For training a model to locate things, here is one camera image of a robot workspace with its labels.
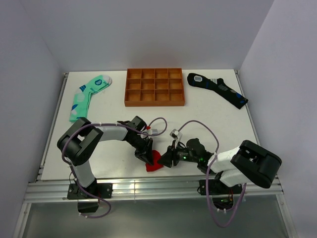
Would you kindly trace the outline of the red santa sock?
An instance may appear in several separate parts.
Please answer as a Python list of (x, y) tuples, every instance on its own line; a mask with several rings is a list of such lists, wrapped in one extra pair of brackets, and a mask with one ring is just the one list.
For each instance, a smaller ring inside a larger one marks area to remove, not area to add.
[(155, 172), (161, 168), (163, 168), (162, 164), (159, 164), (158, 161), (161, 159), (161, 154), (157, 150), (152, 151), (152, 156), (154, 159), (154, 164), (151, 165), (149, 163), (146, 163), (146, 171), (149, 172)]

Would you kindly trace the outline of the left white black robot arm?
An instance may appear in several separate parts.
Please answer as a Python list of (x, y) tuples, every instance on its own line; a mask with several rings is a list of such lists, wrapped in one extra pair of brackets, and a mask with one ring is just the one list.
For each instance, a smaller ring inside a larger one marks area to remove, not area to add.
[(98, 193), (97, 180), (92, 173), (89, 158), (100, 141), (126, 141), (135, 148), (135, 157), (154, 164), (153, 140), (142, 138), (139, 132), (145, 129), (146, 122), (139, 116), (131, 121), (118, 121), (116, 125), (97, 127), (86, 118), (79, 118), (58, 140), (57, 147), (70, 160), (71, 168), (79, 181), (79, 193), (91, 198)]

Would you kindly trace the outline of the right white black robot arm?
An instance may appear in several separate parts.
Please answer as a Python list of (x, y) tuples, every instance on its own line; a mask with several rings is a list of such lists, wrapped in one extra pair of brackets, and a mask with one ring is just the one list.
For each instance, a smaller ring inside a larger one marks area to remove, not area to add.
[(173, 142), (158, 164), (171, 168), (180, 161), (197, 163), (197, 168), (204, 174), (210, 168), (210, 174), (215, 175), (214, 187), (219, 193), (248, 182), (270, 188), (282, 165), (277, 155), (249, 140), (219, 154), (207, 151), (197, 138), (188, 140), (185, 145)]

